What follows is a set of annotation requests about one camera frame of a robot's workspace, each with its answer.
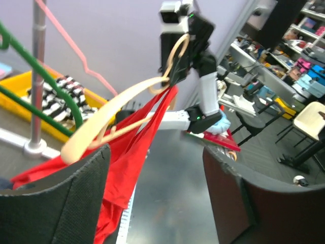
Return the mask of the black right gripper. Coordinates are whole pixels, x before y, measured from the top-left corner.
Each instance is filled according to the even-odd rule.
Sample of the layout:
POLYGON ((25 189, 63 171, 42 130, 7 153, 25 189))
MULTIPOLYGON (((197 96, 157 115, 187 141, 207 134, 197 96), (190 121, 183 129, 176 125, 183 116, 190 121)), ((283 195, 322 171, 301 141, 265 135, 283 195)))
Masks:
MULTIPOLYGON (((171 50, 176 42, 183 36, 181 33, 162 33, 160 35, 160 69, 159 72, 163 75, 168 67, 167 61, 171 50)), ((175 85, 180 81, 183 81, 187 77, 187 73, 190 67, 190 52, 191 43, 189 42, 184 54, 179 57, 179 53, 183 49, 185 41, 183 41, 177 48, 173 56, 173 65, 167 77, 169 81, 162 82, 161 85, 175 85)))

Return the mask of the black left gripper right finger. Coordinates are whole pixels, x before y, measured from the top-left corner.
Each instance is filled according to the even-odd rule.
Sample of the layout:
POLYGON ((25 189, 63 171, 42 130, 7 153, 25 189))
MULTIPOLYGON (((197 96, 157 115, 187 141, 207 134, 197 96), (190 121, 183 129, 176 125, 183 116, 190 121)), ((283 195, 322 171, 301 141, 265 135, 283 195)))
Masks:
POLYGON ((324 243, 324 185, 270 178, 214 146, 203 164, 219 243, 324 243))

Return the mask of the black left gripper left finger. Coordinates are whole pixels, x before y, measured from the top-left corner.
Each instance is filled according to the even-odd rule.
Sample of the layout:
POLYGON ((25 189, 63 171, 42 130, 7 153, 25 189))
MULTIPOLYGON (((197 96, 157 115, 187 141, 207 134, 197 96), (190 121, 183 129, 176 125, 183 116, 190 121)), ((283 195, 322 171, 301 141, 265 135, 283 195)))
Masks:
POLYGON ((93 243, 111 151, 1 191, 1 243, 93 243))

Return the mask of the wooden hanger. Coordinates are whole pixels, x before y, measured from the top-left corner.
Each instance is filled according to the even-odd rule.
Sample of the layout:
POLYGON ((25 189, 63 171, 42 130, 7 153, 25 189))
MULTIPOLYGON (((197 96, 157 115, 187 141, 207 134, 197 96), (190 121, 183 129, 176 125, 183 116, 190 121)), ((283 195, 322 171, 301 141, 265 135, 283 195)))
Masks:
POLYGON ((67 165, 73 164, 82 157, 87 149, 99 147, 141 126, 143 123, 150 121, 151 117, 146 117, 120 130, 113 127, 110 134, 107 136, 105 135, 112 116, 115 115, 123 105, 130 101, 130 99, 134 98, 136 95, 146 89, 148 89, 154 95, 159 95, 169 88, 168 84, 160 89, 154 89, 153 86, 160 82, 169 81, 168 75, 173 66, 173 58, 178 47, 182 45, 182 48, 178 54, 178 57, 181 58, 185 53, 189 42, 189 34, 184 34, 178 39, 169 54, 167 68, 163 76, 144 80, 126 89, 101 107, 100 110, 95 113, 95 115, 93 115, 81 127, 79 127, 61 148, 61 159, 64 161, 64 163, 67 165))

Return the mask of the red t-shirt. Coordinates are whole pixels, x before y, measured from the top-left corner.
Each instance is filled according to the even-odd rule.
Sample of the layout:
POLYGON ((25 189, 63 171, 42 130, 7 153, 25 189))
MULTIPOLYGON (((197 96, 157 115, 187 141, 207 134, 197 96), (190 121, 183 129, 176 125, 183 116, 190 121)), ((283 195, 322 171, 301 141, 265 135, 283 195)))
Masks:
MULTIPOLYGON (((177 87, 172 87, 156 95, 144 107, 134 112, 117 125, 118 129, 131 125, 143 119, 151 108, 157 105, 158 108, 156 112, 145 127, 137 127, 111 140, 107 144, 104 144, 109 146, 111 156, 93 243, 103 243, 105 239, 116 230, 119 218, 123 210, 127 208, 128 202, 132 196, 142 166, 145 162, 148 148, 150 147, 167 107, 174 99, 177 91, 177 87)), ((78 161, 104 145, 87 150, 78 161)), ((12 178, 12 190, 16 190, 25 184, 44 178, 52 173, 56 173, 67 166, 69 165, 64 163, 61 157, 43 162, 12 178)))

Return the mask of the pink wire hanger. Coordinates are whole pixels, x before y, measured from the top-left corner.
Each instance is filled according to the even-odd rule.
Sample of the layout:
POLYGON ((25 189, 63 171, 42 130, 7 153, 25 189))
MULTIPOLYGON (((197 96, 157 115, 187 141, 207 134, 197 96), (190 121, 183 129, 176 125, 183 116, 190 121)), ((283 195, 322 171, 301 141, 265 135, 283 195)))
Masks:
POLYGON ((66 42, 70 45, 70 47, 74 50, 76 55, 80 58, 81 63, 83 65, 84 72, 94 78, 96 78, 99 82, 101 82, 114 96, 117 96, 117 91, 109 84, 109 82, 99 73, 91 70, 88 67, 87 59, 81 49, 77 46, 77 44, 73 41, 70 35, 66 32, 63 26, 58 22, 52 12, 48 9, 46 4, 43 1, 35 0, 35 3, 40 7, 41 10, 44 11, 45 15, 52 22, 58 32, 63 36, 66 42))

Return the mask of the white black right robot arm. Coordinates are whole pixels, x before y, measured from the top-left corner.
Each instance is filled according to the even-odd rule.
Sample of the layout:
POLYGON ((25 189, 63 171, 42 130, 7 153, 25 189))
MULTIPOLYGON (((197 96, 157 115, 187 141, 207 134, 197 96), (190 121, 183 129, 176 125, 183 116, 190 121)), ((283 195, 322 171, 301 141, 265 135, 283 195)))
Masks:
POLYGON ((181 48, 177 48, 167 75, 170 80, 162 85, 174 86, 185 80, 189 71, 194 69, 199 77, 199 103, 185 110, 166 112, 159 129, 202 133, 222 118, 216 88, 217 60, 209 50, 209 38, 214 24, 196 13, 179 16, 163 12, 161 19, 159 73, 164 74, 167 70, 169 54, 179 38, 184 34, 190 36, 189 45, 181 57, 178 56, 181 48))

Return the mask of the silver clothes rack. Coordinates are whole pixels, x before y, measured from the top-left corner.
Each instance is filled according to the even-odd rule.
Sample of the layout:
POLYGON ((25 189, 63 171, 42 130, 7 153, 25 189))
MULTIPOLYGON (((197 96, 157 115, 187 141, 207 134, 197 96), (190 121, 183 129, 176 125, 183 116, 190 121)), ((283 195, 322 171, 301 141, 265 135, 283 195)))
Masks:
MULTIPOLYGON (((34 20, 32 26, 32 54, 39 61, 43 62, 45 55, 46 32, 45 13, 40 9, 35 1, 33 1, 33 4, 34 20)), ((36 70, 33 69, 31 104, 38 109, 42 108, 43 83, 43 79, 36 73, 36 70)), ((44 157, 51 159, 59 156, 59 151, 48 147, 46 141, 41 138, 41 119, 39 117, 36 115, 31 117, 30 127, 30 139, 1 128, 1 141, 21 148, 24 154, 31 158, 44 157)))

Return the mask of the light blue headphones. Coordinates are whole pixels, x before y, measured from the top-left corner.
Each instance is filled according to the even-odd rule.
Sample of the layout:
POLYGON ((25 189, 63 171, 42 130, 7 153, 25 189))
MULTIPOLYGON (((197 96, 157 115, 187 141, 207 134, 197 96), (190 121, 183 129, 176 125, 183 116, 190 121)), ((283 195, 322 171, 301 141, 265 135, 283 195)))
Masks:
POLYGON ((231 126, 231 122, 228 120, 226 114, 222 110, 219 112, 221 114, 221 119, 206 130, 213 135, 222 134, 226 132, 231 126))

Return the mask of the red book stack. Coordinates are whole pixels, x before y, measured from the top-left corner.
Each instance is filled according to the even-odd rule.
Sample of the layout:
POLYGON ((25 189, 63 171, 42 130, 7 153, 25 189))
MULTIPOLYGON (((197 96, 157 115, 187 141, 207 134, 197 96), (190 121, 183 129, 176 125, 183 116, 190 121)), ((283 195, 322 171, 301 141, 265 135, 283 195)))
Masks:
POLYGON ((233 139, 230 130, 227 130, 226 132, 218 135, 214 135, 209 132, 194 134, 188 131, 185 131, 185 134, 197 138, 204 143, 214 145, 219 151, 223 153, 236 153, 241 151, 239 145, 233 139))

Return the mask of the cream chair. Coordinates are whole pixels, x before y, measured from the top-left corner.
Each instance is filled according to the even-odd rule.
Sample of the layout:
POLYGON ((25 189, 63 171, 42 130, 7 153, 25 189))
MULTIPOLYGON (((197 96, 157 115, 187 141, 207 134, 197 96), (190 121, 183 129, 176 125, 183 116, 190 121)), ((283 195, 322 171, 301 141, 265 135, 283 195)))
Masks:
POLYGON ((313 143, 295 157, 283 155, 277 161, 280 164, 308 174, 305 162, 324 148, 324 104, 311 102, 293 120, 292 127, 313 139, 313 143))

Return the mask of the yellow plastic tray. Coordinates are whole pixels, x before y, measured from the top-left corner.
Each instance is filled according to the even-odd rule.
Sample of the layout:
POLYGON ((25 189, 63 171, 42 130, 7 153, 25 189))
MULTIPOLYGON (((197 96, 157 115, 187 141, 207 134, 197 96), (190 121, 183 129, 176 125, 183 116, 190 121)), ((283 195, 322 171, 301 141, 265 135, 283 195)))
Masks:
MULTIPOLYGON (((57 87, 72 98, 83 121, 88 120, 107 102, 70 75, 62 76, 55 72, 51 72, 50 75, 57 87)), ((44 81, 42 94, 37 95, 34 102, 31 86, 31 71, 1 80, 1 107, 27 121, 31 120, 33 112, 41 111, 43 117, 47 118, 41 122, 42 130, 55 139, 66 142, 69 138, 68 132, 75 131, 75 120, 66 101, 44 81)))

